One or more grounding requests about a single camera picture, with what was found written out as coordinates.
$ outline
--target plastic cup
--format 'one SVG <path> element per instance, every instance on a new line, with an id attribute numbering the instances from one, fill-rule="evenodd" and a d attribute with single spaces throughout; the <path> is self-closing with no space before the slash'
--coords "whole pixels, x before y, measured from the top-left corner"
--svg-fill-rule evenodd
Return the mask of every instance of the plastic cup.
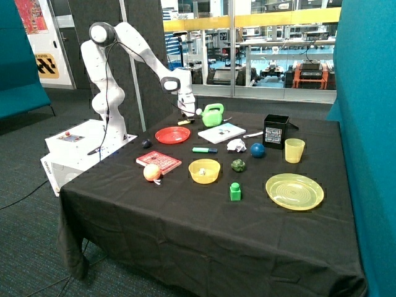
<path id="1" fill-rule="evenodd" d="M 303 155 L 305 142 L 297 138 L 289 138 L 285 141 L 285 158 L 289 163 L 298 163 Z"/>

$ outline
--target green watering can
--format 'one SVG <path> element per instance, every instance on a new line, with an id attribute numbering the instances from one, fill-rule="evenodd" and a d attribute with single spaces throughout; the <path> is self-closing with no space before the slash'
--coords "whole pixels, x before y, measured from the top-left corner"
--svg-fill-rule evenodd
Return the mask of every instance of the green watering can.
<path id="1" fill-rule="evenodd" d="M 202 115 L 202 121 L 206 127 L 215 127 L 223 121 L 224 106 L 221 103 L 209 104 L 205 110 L 197 109 L 197 114 Z"/>

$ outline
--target yellow bowl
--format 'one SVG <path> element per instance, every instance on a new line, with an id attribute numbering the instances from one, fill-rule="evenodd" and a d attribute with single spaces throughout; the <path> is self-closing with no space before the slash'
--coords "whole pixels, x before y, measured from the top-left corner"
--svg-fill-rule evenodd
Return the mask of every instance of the yellow bowl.
<path id="1" fill-rule="evenodd" d="M 199 159 L 188 166 L 192 179 L 199 184 L 214 182 L 220 171 L 220 164 L 212 159 Z"/>

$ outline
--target yellow warning sign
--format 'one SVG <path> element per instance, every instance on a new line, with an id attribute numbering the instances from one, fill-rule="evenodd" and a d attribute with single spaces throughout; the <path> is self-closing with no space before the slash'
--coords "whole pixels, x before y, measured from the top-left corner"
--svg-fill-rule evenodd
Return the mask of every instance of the yellow warning sign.
<path id="1" fill-rule="evenodd" d="M 59 71 L 52 54 L 35 54 L 38 76 L 41 79 L 58 79 Z"/>

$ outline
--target book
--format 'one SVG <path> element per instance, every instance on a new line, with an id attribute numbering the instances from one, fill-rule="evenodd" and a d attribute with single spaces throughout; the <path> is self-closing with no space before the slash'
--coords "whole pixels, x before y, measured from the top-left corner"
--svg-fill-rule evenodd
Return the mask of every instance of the book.
<path id="1" fill-rule="evenodd" d="M 213 144 L 218 144 L 224 140 L 239 136 L 246 133 L 246 130 L 232 125 L 231 123 L 222 124 L 217 127 L 213 127 L 201 132 L 198 135 L 202 138 L 210 141 Z"/>
<path id="2" fill-rule="evenodd" d="M 156 164 L 160 167 L 162 175 L 165 175 L 179 166 L 181 161 L 153 150 L 150 153 L 146 153 L 145 155 L 136 158 L 136 163 L 145 167 L 148 164 Z"/>

